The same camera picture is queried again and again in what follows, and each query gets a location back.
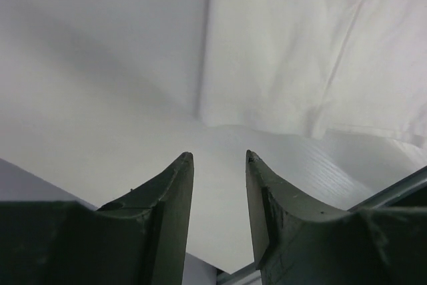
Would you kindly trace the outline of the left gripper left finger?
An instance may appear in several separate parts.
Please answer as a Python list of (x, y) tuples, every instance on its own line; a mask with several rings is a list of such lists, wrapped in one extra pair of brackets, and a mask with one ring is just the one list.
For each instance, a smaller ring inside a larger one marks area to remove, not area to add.
[(1, 203), (2, 284), (181, 284), (193, 156), (90, 210), (78, 202)]

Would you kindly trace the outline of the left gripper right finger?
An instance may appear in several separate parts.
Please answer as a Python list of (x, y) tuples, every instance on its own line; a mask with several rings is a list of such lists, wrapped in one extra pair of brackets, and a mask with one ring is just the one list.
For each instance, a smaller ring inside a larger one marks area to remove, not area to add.
[(264, 284), (426, 283), (426, 188), (390, 206), (340, 210), (247, 151), (246, 190)]

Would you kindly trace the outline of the white t shirt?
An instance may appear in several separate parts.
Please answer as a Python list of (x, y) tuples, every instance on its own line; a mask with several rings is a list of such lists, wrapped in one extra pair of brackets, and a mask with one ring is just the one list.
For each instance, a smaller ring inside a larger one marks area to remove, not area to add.
[(426, 0), (209, 0), (199, 116), (426, 147)]

